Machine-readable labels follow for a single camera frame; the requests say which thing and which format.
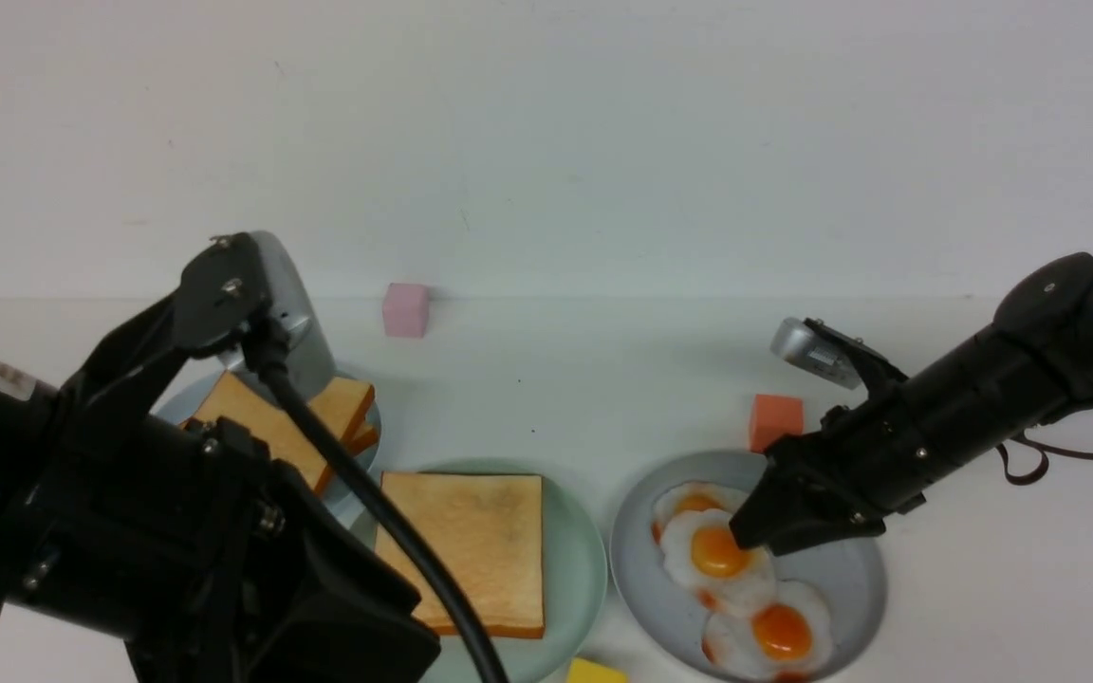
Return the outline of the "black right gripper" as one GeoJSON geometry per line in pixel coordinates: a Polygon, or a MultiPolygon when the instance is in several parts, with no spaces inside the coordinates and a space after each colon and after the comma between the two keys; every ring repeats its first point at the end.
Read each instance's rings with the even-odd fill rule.
{"type": "Polygon", "coordinates": [[[872,390],[816,432],[785,436],[729,521],[740,547],[781,557],[886,532],[883,516],[994,446],[994,407],[959,369],[872,390]]]}

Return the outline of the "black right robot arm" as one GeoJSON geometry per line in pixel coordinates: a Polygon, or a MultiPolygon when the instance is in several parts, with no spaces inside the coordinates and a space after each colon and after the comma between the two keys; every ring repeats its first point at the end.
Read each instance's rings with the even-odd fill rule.
{"type": "Polygon", "coordinates": [[[1093,461],[1029,429],[1093,410],[1093,256],[1074,252],[1025,276],[990,323],[915,375],[859,338],[816,319],[786,319],[772,353],[846,388],[859,407],[834,407],[820,428],[764,448],[765,471],[732,516],[741,547],[788,555],[847,539],[883,535],[890,515],[924,505],[925,492],[980,455],[1007,458],[1007,441],[1093,461]]]}

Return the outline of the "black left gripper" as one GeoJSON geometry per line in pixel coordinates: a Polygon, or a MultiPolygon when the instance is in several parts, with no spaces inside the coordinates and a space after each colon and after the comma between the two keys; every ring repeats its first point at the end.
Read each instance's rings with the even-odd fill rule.
{"type": "Polygon", "coordinates": [[[52,454],[0,520],[0,594],[108,633],[140,682],[418,682],[419,593],[239,425],[52,454]]]}

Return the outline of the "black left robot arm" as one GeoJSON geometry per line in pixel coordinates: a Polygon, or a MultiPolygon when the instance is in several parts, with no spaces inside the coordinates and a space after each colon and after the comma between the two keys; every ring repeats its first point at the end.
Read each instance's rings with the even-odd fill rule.
{"type": "Polygon", "coordinates": [[[419,593],[234,420],[98,416],[0,362],[0,615],[117,638],[139,682],[418,682],[419,593]]]}

